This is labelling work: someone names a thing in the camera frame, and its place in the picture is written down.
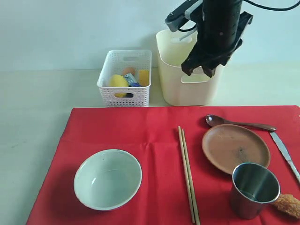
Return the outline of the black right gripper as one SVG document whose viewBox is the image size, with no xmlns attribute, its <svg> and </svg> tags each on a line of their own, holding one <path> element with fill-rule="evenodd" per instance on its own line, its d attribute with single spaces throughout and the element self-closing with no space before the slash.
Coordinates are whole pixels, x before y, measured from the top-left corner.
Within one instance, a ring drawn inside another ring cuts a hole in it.
<svg viewBox="0 0 300 225">
<path fill-rule="evenodd" d="M 190 76 L 196 68 L 202 67 L 211 78 L 219 65 L 227 64 L 242 45 L 242 33 L 253 18 L 247 12 L 240 12 L 241 5 L 241 0 L 204 0 L 192 13 L 198 34 L 195 46 L 181 64 L 185 74 Z"/>
</svg>

